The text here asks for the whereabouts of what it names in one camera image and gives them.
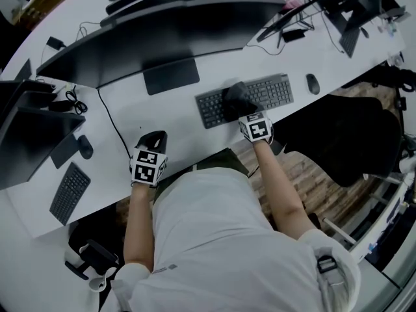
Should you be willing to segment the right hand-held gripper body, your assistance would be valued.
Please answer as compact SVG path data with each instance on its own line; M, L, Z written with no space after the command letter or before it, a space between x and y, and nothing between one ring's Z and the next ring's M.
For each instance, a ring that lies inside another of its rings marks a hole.
M272 123L266 111L256 112L239 118L240 131L250 142L269 141L272 138Z

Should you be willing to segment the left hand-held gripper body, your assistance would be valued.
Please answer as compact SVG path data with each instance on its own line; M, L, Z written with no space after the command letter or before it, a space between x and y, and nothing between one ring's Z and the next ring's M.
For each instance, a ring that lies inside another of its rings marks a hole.
M140 138L130 160L131 181L155 186L166 168L168 157L165 131L154 131Z

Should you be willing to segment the black keyboard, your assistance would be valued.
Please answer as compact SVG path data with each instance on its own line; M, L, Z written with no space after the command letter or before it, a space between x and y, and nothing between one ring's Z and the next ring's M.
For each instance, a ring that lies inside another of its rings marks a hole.
M359 34L360 34L359 29L352 29L352 30L344 32L341 35L339 44L349 58L352 58L354 54L356 44L358 42Z
M294 101L289 76L286 74L275 74L243 83L248 88L246 97L254 103L261 104L266 111ZM204 128L212 129L229 123L224 118L222 106L224 92L227 89L220 88L196 96Z
M90 178L73 162L57 189L49 212L65 226L88 188Z

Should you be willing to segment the person's right forearm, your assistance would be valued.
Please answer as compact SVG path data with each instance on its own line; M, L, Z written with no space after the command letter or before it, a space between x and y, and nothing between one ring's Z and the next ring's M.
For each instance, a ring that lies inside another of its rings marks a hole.
M253 143L253 149L261 171L266 199L278 231L297 240L305 232L315 229L297 191L269 144L260 140Z

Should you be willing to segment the person's left forearm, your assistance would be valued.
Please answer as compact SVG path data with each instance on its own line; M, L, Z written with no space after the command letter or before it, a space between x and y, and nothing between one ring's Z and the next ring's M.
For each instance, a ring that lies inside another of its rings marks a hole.
M139 263L150 272L153 270L154 234L149 185L132 185L123 254L125 264Z

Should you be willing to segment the person's green trousers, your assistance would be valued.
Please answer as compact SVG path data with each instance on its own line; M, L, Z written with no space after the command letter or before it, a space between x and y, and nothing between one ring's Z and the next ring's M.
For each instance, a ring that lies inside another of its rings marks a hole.
M160 195L181 176L192 172L194 170L194 166L196 167L196 170L204 170L209 168L229 168L244 174L246 177L248 177L249 174L248 169L240 162L237 155L230 148L226 148L196 163L195 165L189 166L188 168L160 181L155 190L154 201L156 202Z

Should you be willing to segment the black mesh office chair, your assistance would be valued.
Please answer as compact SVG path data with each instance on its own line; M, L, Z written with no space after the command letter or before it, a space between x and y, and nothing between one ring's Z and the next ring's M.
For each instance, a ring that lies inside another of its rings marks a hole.
M402 140L398 118L374 97L327 95L274 124L285 153L311 159L342 187L364 174L387 177Z

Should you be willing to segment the black and white office chair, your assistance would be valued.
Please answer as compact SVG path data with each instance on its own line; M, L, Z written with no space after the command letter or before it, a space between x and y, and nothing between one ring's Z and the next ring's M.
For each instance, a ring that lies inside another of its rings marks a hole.
M122 239L116 226L100 220L79 221L70 235L69 246L82 263L76 266L65 261L64 265L87 281L91 291L103 292L107 280L122 263Z

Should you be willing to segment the black monitor with thin-legged stand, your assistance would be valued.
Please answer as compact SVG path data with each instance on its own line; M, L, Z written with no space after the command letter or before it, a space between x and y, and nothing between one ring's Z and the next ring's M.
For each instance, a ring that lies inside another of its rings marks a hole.
M278 32L288 24L295 15L301 13L306 8L310 7L311 5L318 3L323 0L310 0L307 3L304 3L301 6L291 9L288 11L284 16L282 16L278 21L274 22L272 25L267 27L257 38L257 42L262 42L268 35L273 32Z

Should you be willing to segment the person in white shirt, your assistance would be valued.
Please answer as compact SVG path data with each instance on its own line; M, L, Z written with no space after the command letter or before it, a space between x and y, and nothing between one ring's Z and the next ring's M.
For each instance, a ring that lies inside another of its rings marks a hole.
M153 207L154 269L124 265L101 312L350 312L361 272L321 230L274 231L248 178L229 168L182 175ZM338 268L320 274L317 259Z

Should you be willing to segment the black monitor with flat base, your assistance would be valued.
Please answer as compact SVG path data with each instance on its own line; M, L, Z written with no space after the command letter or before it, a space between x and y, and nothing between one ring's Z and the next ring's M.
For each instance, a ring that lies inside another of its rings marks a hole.
M120 17L59 51L43 77L100 89L143 73L149 94L197 83L195 59L241 50L283 0L194 0Z

